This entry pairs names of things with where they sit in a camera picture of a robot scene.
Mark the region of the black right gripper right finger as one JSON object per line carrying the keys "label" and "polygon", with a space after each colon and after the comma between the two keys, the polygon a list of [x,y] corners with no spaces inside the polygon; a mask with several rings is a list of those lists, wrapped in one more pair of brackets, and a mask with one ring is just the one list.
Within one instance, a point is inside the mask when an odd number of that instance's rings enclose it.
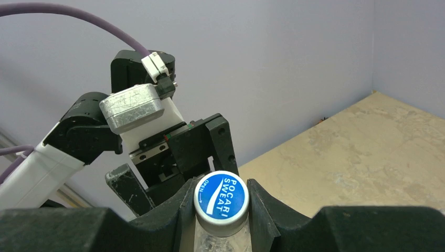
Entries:
{"label": "black right gripper right finger", "polygon": [[253,251],[444,251],[444,215],[423,206],[325,206],[309,218],[249,179]]}

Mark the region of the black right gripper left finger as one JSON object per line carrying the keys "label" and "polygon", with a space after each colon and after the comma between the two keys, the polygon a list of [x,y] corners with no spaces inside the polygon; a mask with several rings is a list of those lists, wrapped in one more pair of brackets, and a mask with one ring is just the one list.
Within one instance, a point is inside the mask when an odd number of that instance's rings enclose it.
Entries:
{"label": "black right gripper left finger", "polygon": [[129,222],[109,208],[1,211],[1,251],[191,251],[196,184],[196,178],[188,180]]}

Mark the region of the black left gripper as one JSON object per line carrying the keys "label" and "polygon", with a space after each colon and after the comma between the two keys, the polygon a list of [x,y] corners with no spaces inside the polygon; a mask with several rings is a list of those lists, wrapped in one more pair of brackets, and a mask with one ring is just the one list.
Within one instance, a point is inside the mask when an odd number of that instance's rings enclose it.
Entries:
{"label": "black left gripper", "polygon": [[172,197],[189,179],[210,171],[209,140],[214,169],[239,175],[229,122],[217,113],[209,121],[182,122],[139,143],[130,158],[148,186],[146,191],[128,164],[108,172],[105,182],[140,217]]}

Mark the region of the clear bottle blue cap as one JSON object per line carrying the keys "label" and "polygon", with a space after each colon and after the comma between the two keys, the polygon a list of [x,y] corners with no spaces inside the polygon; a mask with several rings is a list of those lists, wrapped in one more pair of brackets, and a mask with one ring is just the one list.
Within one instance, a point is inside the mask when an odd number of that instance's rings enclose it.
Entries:
{"label": "clear bottle blue cap", "polygon": [[235,173],[214,171],[194,189],[194,251],[247,251],[250,195]]}

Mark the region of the blue Pocari Sweat cap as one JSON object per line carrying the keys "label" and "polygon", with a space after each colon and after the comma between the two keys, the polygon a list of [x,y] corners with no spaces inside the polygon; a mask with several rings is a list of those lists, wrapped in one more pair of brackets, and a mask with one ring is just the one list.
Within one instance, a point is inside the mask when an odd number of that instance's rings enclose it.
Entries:
{"label": "blue Pocari Sweat cap", "polygon": [[214,171],[197,183],[194,207],[200,226],[216,237],[229,237],[247,223],[250,195],[245,182],[228,171]]}

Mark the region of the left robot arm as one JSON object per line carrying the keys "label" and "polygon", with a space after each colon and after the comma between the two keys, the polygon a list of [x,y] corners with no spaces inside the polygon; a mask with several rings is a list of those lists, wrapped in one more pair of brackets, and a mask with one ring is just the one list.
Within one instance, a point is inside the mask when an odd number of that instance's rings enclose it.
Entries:
{"label": "left robot arm", "polygon": [[103,152],[129,151],[130,164],[105,175],[118,198],[141,216],[211,169],[238,174],[228,121],[219,113],[186,122],[173,102],[175,57],[155,51],[166,70],[152,79],[136,51],[112,60],[111,94],[83,94],[20,164],[1,176],[1,209],[38,208]]}

